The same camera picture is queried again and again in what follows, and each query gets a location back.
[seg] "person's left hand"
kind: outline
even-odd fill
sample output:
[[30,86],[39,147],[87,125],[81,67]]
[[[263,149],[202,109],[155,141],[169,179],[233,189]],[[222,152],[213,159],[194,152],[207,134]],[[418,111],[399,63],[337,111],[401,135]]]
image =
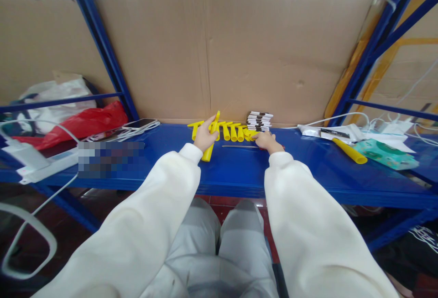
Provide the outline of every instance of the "person's left hand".
[[196,133],[195,145],[202,153],[205,152],[210,146],[213,145],[216,138],[218,138],[219,133],[215,131],[210,134],[209,126],[215,119],[216,115],[213,115],[210,119],[206,120],[201,126],[198,127],[198,132]]

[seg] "smartphone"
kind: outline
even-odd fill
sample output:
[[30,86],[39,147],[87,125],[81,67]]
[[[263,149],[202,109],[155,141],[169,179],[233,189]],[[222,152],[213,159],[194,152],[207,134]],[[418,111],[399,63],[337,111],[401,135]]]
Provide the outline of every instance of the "smartphone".
[[129,130],[138,130],[144,127],[148,127],[149,125],[152,125],[157,122],[157,119],[148,119],[143,118],[134,122],[127,123],[122,126],[123,129],[129,129]]
[[126,129],[117,127],[108,131],[101,132],[99,134],[91,135],[87,137],[84,141],[108,141],[110,139],[116,138],[118,135],[127,132]]

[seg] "person's right hand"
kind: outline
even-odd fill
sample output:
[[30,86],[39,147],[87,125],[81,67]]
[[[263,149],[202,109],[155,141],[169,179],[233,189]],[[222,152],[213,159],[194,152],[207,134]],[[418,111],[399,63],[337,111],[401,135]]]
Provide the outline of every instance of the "person's right hand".
[[257,135],[252,136],[255,139],[255,143],[258,147],[268,150],[269,155],[275,152],[284,152],[284,148],[280,143],[275,140],[275,135],[270,131],[261,131]]

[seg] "person's hand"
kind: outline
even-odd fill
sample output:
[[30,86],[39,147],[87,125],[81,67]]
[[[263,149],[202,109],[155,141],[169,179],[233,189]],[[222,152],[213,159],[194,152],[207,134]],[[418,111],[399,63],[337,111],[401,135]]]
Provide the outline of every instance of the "person's hand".
[[268,150],[269,155],[275,152],[283,152],[284,148],[280,143],[275,140],[275,135],[270,131],[261,131],[257,135],[252,136],[255,138],[255,143],[258,147]]
[[201,126],[198,127],[198,132],[196,133],[196,138],[193,145],[201,150],[202,153],[212,146],[216,138],[218,138],[219,133],[217,131],[210,135],[209,130],[209,126],[215,117],[216,115],[213,115],[210,119],[206,120]]

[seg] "white plastic bag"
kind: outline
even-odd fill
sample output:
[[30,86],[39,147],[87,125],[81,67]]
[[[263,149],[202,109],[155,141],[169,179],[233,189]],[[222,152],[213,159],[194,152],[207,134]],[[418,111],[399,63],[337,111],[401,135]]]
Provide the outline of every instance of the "white plastic bag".
[[[62,84],[56,84],[54,81],[48,81],[46,83],[32,86],[26,91],[26,94],[30,92],[38,92],[39,94],[33,99],[26,99],[25,103],[44,102],[55,99],[66,99],[92,95],[82,76],[78,74],[77,77],[77,79],[70,80]],[[31,119],[44,119],[61,123],[72,115],[95,107],[96,101],[90,100],[70,104],[47,106],[39,109],[28,110],[28,112]],[[18,119],[25,119],[25,116],[20,114]],[[23,130],[31,131],[31,127],[28,123],[20,123],[20,125]],[[35,126],[36,132],[43,135],[50,132],[54,127],[54,125],[44,122],[36,122]]]

